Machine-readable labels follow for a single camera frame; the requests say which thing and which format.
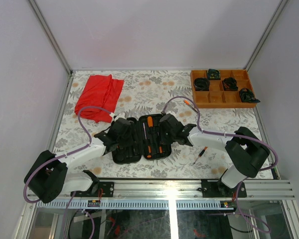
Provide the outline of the black orange stubby screwdriver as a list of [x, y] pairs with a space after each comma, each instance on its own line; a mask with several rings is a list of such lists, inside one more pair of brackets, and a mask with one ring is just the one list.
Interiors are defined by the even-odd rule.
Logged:
[[147, 122], [148, 122], [149, 132], [150, 132], [150, 134], [152, 134], [152, 132], [153, 132], [153, 119], [152, 119], [151, 116], [147, 117]]

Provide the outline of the black plastic tool case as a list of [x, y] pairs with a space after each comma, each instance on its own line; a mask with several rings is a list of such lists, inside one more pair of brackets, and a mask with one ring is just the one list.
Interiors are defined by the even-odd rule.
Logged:
[[[151, 116], [153, 119], [153, 132], [150, 134], [148, 128], [147, 117]], [[153, 115], [145, 115], [141, 116], [139, 119], [129, 117], [129, 120], [133, 126], [133, 140], [135, 144], [130, 147], [125, 148], [117, 148], [115, 151], [112, 152], [113, 161], [116, 164], [130, 164], [136, 163], [140, 161], [142, 157], [146, 160], [158, 160], [163, 159], [171, 155], [172, 149], [171, 144], [166, 144], [162, 142], [161, 135], [160, 135], [160, 127], [159, 127], [159, 120], [163, 117], [162, 114], [153, 114]], [[146, 126], [147, 131], [147, 140], [145, 140], [145, 134], [143, 129], [143, 122]], [[159, 143], [162, 143], [163, 153], [159, 152]], [[151, 155], [152, 158], [147, 159], [148, 155], [148, 146], [149, 143], [151, 147]]]

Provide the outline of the large black handled screwdriver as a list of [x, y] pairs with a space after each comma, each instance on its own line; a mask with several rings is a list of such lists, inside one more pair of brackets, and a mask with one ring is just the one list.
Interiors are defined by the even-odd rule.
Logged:
[[[146, 131], [146, 126], [145, 126], [145, 123], [143, 122], [143, 129], [144, 129], [144, 134], [145, 134], [145, 140], [147, 140], [147, 131]], [[147, 155], [147, 159], [150, 159], [152, 158], [152, 155], [151, 155], [151, 147], [149, 145], [149, 143], [147, 143], [147, 146], [148, 146], [148, 155]]]

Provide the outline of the small orange precision screwdriver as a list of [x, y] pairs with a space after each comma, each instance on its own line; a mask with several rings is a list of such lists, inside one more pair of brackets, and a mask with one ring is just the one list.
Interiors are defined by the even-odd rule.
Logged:
[[189, 103], [189, 101], [187, 101], [187, 100], [183, 100], [183, 101], [184, 101], [184, 103], [185, 103], [188, 107], [190, 107], [196, 114], [198, 114], [198, 110], [196, 110], [195, 107], [192, 106], [192, 105]]

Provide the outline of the small orange black screwdriver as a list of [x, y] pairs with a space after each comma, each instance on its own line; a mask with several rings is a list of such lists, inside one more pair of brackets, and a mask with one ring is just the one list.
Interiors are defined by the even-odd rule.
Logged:
[[200, 159], [200, 157], [205, 153], [208, 147], [204, 147], [204, 149], [199, 153], [198, 157], [195, 159], [193, 165]]

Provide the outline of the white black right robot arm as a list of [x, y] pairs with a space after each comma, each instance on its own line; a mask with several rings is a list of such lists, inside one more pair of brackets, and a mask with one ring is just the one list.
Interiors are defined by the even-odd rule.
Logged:
[[211, 132], [195, 124], [183, 125], [171, 114], [164, 115], [159, 126], [161, 135], [171, 143], [206, 146], [229, 155], [233, 165], [223, 173], [217, 184], [218, 193], [225, 197], [231, 195], [245, 178], [255, 178], [270, 155], [269, 146], [246, 127], [240, 127], [234, 134]]

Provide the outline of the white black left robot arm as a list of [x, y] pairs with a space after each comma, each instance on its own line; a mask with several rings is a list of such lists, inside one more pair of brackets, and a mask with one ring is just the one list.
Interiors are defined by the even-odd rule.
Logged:
[[89, 170], [80, 173], [70, 171], [85, 162], [102, 157], [118, 149], [132, 145], [132, 122], [116, 118], [107, 132], [100, 132], [90, 138], [88, 144], [80, 145], [72, 151], [54, 154], [46, 150], [39, 154], [24, 179], [24, 196], [30, 189], [43, 203], [49, 203], [60, 194], [95, 196], [99, 192], [100, 181]]

